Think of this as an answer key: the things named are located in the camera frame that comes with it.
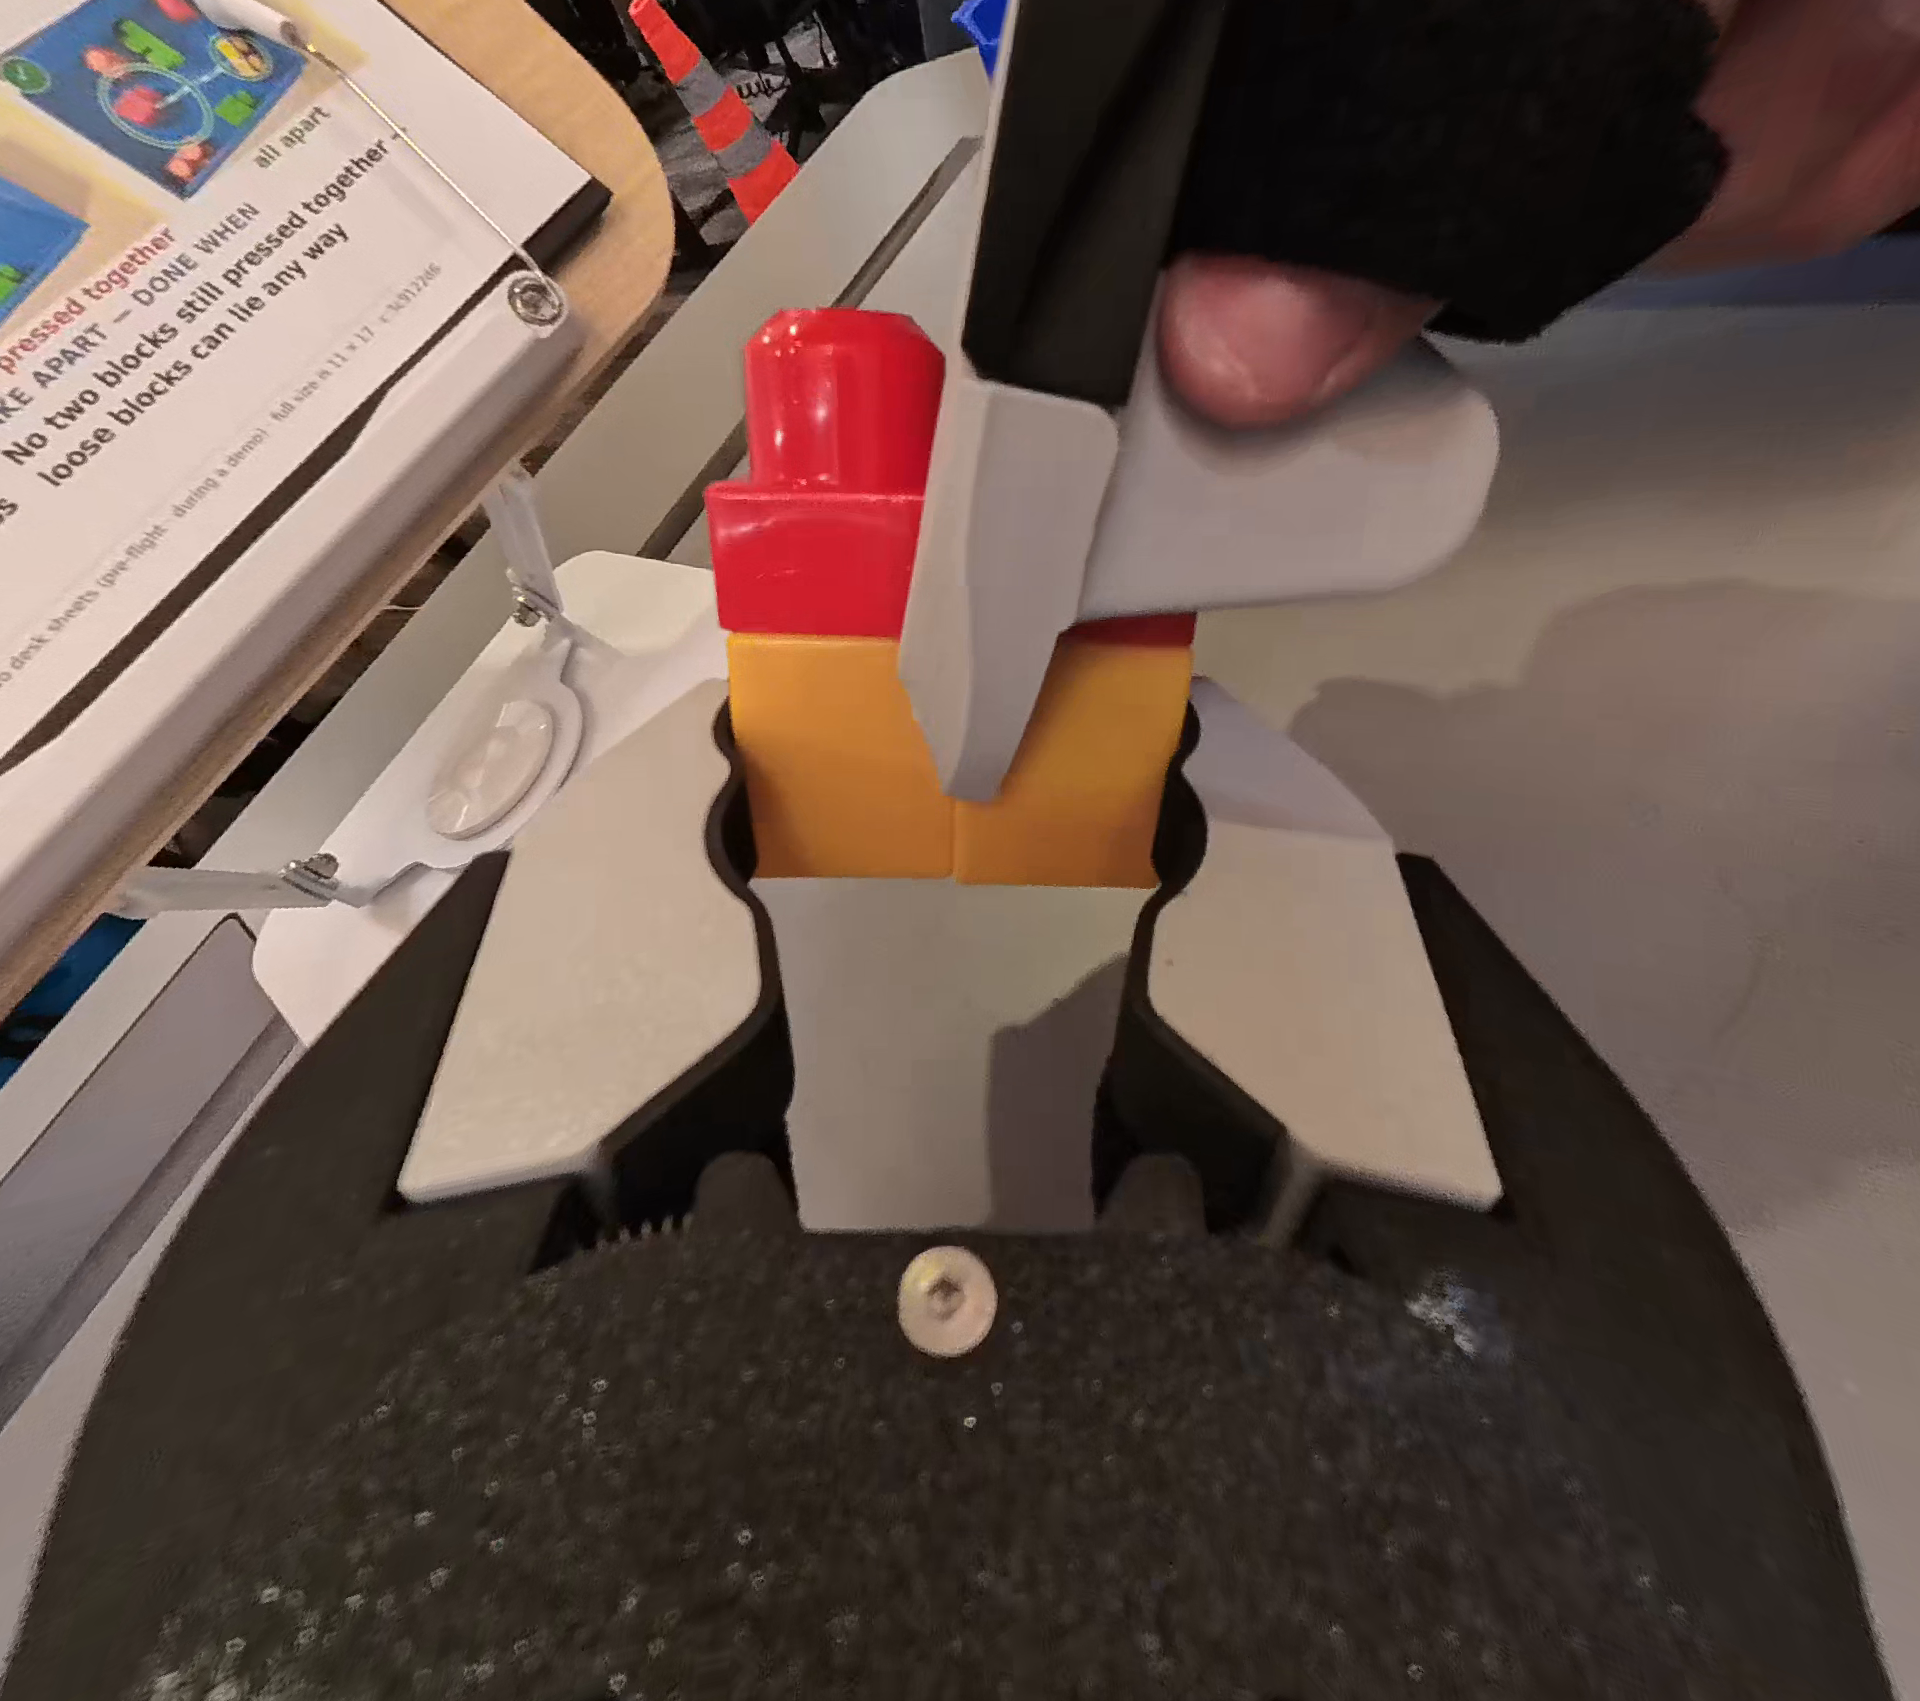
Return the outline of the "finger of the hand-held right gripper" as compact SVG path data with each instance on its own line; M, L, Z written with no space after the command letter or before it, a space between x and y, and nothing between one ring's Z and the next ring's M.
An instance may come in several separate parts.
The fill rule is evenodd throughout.
M1092 403L945 380L897 672L940 789L986 802L1078 617L1119 430Z

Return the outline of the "orange traffic cone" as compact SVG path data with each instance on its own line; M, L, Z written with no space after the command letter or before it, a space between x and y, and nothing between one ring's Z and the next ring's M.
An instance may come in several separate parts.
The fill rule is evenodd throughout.
M733 205L754 224L800 174L800 163L659 0L630 0L627 14L718 163Z

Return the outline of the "printed instruction sheet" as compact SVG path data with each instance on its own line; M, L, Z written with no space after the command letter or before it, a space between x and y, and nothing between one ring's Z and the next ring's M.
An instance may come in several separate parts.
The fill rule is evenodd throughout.
M3 0L3 758L608 190L383 0Z

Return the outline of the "white document stand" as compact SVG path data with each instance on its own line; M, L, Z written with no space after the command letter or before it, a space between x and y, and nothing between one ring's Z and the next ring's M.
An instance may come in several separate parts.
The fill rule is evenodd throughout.
M583 320L577 360L536 401L476 440L456 466L403 506L378 534L347 582L323 594L308 629L269 662L258 684L227 700L179 767L126 818L78 851L73 873L48 899L30 899L22 926L3 931L2 1004L9 1013L106 908L124 878L185 822L267 731L314 688L397 598L403 585L468 519L483 479L509 456L580 421L638 347L663 289L674 224L663 169L646 131L583 56L525 0L379 0L416 35L461 66L545 140L608 186L610 202L587 233L557 252L555 276Z

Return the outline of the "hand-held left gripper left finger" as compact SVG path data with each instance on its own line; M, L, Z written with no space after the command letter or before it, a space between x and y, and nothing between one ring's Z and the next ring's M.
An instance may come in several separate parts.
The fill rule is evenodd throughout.
M567 1183L610 1229L711 1161L794 1186L794 1052L721 680L598 756L505 854L396 1190Z

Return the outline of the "yellow one-stud building block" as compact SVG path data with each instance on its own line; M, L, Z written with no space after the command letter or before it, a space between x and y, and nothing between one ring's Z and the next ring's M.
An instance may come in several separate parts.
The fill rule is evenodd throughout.
M996 797L953 808L953 878L1151 888L1189 680L1187 647L1059 641Z
M953 804L899 680L899 644L732 632L732 741L760 877L945 878Z

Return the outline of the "red two-stud building block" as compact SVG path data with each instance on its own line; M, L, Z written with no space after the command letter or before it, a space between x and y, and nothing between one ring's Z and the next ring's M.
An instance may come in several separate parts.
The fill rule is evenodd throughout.
M945 356L863 306L780 311L741 353L745 475L703 496L720 629L897 638Z

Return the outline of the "person's right hand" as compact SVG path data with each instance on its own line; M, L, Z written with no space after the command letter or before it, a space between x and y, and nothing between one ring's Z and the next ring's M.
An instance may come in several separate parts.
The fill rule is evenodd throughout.
M1856 249L1916 214L1916 56L1916 0L1237 0L1163 378L1281 426L1425 329Z

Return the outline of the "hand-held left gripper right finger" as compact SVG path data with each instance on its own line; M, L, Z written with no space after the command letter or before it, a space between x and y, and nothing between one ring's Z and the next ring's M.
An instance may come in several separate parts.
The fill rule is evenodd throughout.
M1173 1164L1211 1236L1341 1190L1489 1214L1499 1169L1387 833L1211 680L1189 690L1092 1116L1100 1218Z

